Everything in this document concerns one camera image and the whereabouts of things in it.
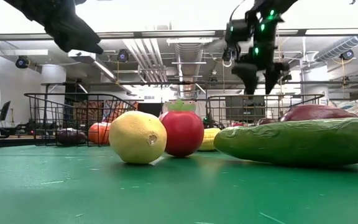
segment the orange tomato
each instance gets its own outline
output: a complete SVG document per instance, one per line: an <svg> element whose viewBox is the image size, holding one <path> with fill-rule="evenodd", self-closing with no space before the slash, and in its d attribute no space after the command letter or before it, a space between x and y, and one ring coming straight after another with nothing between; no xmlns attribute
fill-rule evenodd
<svg viewBox="0 0 358 224"><path fill-rule="evenodd" d="M94 123L88 131L88 139L95 144L109 144L110 123Z"/></svg>

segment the green cucumber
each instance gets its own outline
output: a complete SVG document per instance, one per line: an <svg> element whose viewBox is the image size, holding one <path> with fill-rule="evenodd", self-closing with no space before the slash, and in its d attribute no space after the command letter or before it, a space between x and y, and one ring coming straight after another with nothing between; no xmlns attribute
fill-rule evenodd
<svg viewBox="0 0 358 224"><path fill-rule="evenodd" d="M220 131L217 150L239 159L285 166L358 163L358 118L286 121Z"/></svg>

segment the wire basket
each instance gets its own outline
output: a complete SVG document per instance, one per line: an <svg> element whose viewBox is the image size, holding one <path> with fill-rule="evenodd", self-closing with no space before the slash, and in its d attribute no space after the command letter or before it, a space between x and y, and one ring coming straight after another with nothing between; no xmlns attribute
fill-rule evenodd
<svg viewBox="0 0 358 224"><path fill-rule="evenodd" d="M30 130L37 145L102 146L109 124L136 107L104 93L25 93L30 102Z"/></svg>
<svg viewBox="0 0 358 224"><path fill-rule="evenodd" d="M210 96L206 114L210 127L226 128L236 123L253 126L262 118L279 120L291 107L326 104L324 95L222 95Z"/></svg>

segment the green tabletop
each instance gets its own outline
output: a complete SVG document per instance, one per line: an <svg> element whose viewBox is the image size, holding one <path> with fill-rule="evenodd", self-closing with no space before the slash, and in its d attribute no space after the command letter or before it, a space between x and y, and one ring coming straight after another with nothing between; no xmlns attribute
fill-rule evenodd
<svg viewBox="0 0 358 224"><path fill-rule="evenodd" d="M358 223L358 165L294 169L203 152L129 166L108 147L0 148L2 223Z"/></svg>

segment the yellow lemon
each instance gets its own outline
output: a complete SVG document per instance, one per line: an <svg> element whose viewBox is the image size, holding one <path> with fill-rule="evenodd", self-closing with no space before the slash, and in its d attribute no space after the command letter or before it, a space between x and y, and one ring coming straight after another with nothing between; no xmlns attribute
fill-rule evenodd
<svg viewBox="0 0 358 224"><path fill-rule="evenodd" d="M163 154L167 131L156 116L128 111L111 123L109 142L124 162L148 164Z"/></svg>
<svg viewBox="0 0 358 224"><path fill-rule="evenodd" d="M220 132L219 128L208 128L204 129L204 139L201 144L199 151L213 151L214 147L214 138Z"/></svg>

